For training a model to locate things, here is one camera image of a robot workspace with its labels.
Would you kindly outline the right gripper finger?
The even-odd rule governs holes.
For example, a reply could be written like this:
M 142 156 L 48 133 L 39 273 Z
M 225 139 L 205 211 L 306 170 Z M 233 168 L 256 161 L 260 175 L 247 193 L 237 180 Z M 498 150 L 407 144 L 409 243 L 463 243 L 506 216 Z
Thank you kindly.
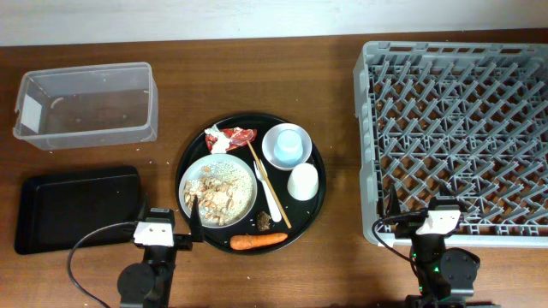
M 444 182 L 438 183 L 437 201 L 439 205 L 459 205 L 456 196 L 450 191 Z
M 389 190 L 389 202 L 387 205 L 386 216 L 387 217 L 397 216 L 397 215 L 400 215 L 401 213 L 402 211 L 400 207 L 400 200 L 397 196 L 395 185 L 392 184 Z

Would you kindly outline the orange carrot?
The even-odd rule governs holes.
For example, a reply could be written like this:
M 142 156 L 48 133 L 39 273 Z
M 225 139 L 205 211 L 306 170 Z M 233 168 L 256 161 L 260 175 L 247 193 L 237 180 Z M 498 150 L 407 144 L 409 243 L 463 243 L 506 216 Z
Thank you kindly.
M 285 241 L 288 235 L 285 233 L 261 234 L 261 235 L 235 235 L 230 239 L 230 247 L 233 250 L 244 251 L 263 246 L 271 246 Z

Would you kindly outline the brown food lump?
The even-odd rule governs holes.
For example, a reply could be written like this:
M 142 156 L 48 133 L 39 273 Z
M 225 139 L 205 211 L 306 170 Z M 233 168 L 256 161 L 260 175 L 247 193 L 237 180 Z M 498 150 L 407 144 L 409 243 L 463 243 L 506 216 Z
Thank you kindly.
M 257 229 L 260 232 L 267 231 L 271 228 L 271 216 L 264 211 L 261 211 L 257 216 Z

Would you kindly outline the white tissue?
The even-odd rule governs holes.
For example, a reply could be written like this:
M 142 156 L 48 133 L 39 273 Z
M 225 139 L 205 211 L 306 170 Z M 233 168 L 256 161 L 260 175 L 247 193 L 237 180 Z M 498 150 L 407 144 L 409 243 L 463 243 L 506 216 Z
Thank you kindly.
M 230 138 L 216 125 L 205 130 L 205 140 L 211 154 L 225 154 L 230 147 Z

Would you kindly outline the red snack wrapper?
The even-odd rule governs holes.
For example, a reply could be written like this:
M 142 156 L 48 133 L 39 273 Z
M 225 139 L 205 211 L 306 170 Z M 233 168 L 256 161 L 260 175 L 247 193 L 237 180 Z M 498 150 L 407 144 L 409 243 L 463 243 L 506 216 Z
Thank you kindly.
M 230 138 L 230 147 L 227 151 L 246 146 L 247 141 L 253 142 L 257 135 L 256 129 L 244 129 L 241 127 L 223 128 L 219 130 L 224 132 L 225 135 Z

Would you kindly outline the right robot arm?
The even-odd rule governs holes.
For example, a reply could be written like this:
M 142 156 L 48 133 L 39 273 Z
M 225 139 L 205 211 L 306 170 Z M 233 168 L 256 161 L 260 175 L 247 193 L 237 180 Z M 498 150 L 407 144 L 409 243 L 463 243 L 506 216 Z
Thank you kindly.
M 444 188 L 440 196 L 430 198 L 427 207 L 403 212 L 396 189 L 390 188 L 384 223 L 396 227 L 396 238 L 411 241 L 409 259 L 420 289 L 418 295 L 406 297 L 405 306 L 465 307 L 474 295 L 480 258 L 445 244 L 459 228 L 465 209 L 465 204 Z

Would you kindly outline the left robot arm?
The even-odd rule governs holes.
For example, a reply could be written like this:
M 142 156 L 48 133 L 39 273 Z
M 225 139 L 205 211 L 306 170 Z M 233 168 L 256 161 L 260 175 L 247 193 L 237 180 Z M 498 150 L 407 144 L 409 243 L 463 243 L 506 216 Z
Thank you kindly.
M 144 250 L 143 259 L 130 264 L 119 275 L 117 290 L 121 307 L 166 307 L 179 251 L 190 252 L 193 244 L 205 239 L 200 220 L 199 200 L 191 202 L 190 233 L 176 234 L 175 212 L 151 208 L 137 221 L 134 244 Z

